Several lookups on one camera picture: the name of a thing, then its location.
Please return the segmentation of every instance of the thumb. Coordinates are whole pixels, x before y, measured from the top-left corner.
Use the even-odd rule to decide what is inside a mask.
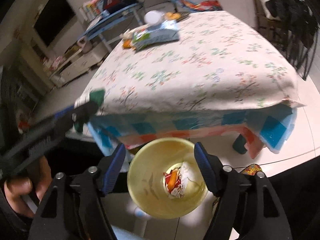
[[[12,179],[4,183],[4,193],[11,208],[27,217],[33,217],[34,214],[20,196],[28,195],[31,190],[32,183],[29,178]]]

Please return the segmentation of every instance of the orange snack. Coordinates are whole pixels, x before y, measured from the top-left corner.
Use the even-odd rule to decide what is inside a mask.
[[[171,192],[174,189],[174,186],[176,185],[176,181],[177,181],[177,171],[172,171],[170,180],[167,184],[169,192]]]
[[[165,14],[165,18],[167,20],[179,20],[180,17],[181,17],[181,15],[179,13],[167,12]]]
[[[132,46],[131,46],[131,40],[124,40],[123,41],[123,44],[122,44],[122,48],[124,49],[131,49]]]

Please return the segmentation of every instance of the table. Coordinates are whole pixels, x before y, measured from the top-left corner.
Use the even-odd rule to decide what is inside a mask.
[[[89,125],[102,151],[112,147],[106,136],[130,149],[155,138],[237,131],[252,158],[264,144],[279,153],[302,106],[294,68],[228,12],[190,14],[178,26],[177,42],[139,52],[118,44],[77,100],[105,91]]]
[[[137,10],[139,10],[140,8],[143,7],[143,3],[135,3],[132,5],[129,5],[103,19],[101,19],[97,24],[95,24],[94,26],[91,26],[89,29],[87,29],[81,36],[85,36],[87,38],[88,41],[92,40],[95,37],[99,37],[101,39],[101,41],[103,42],[103,44],[106,46],[106,48],[108,49],[109,52],[112,51],[112,48],[110,47],[110,44],[119,40],[120,37],[117,36],[114,39],[111,39],[109,41],[107,41],[102,33],[113,28],[114,26],[116,26],[117,24],[119,24],[120,22],[130,18],[130,17],[135,17],[138,24],[140,26],[143,25],[142,21],[140,20],[139,15],[137,14]]]

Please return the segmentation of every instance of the floral tablecloth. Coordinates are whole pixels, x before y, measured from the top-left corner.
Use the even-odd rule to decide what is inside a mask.
[[[266,143],[273,152],[279,152],[283,139],[290,135],[287,128],[292,130],[294,124],[292,109],[301,106],[294,68],[259,33],[226,11],[193,13],[178,26],[177,42],[158,44],[139,52],[124,50],[122,42],[116,46],[76,102],[77,106],[88,100],[93,90],[105,90],[104,103],[97,115],[105,117],[92,122],[95,123],[92,129],[97,134],[104,129],[132,148],[157,138],[157,134],[163,137],[178,130],[176,136],[197,137],[204,135],[196,133],[202,128],[214,127],[217,134],[217,126],[228,125],[230,129],[236,125],[249,130],[256,141]],[[289,115],[290,122],[286,121],[281,143],[272,146],[260,134],[263,125],[249,127],[247,115],[248,110],[278,104],[286,113],[281,118]],[[188,120],[177,125],[173,120],[177,113],[181,113],[180,119],[187,115]],[[208,118],[202,118],[199,126],[199,122],[193,123],[191,119],[193,114],[198,118],[201,113],[206,113]],[[243,118],[227,123],[212,121],[217,116],[222,120],[230,113],[242,113]],[[123,118],[128,114],[130,122]],[[147,116],[157,119],[157,114],[164,120],[171,119],[173,124],[161,126],[160,123],[166,122],[159,119],[157,128],[141,125],[150,124]],[[128,124],[136,129],[129,129]],[[256,145],[259,146],[251,149],[253,157],[261,148],[259,143]]]

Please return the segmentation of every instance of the table leg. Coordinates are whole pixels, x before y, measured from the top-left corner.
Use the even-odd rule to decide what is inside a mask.
[[[237,153],[245,154],[247,152],[247,149],[244,147],[246,143],[247,141],[245,140],[245,138],[241,134],[239,134],[232,147]]]
[[[174,6],[174,12],[177,13],[178,12],[178,8],[177,8],[177,4],[175,2],[173,3],[173,6]]]
[[[107,50],[109,51],[109,53],[111,53],[111,52],[112,52],[112,48],[111,48],[111,46],[109,45],[109,43],[107,42],[107,40],[105,39],[105,37],[103,37],[102,34],[99,34],[98,36],[99,36],[99,38],[101,39],[102,43],[106,46],[106,48],[107,48]]]
[[[140,26],[142,26],[142,25],[143,25],[143,22],[140,20],[140,17],[139,17],[139,15],[137,14],[136,9],[133,9],[133,14],[134,14],[135,18],[137,19],[138,24],[139,24]]]

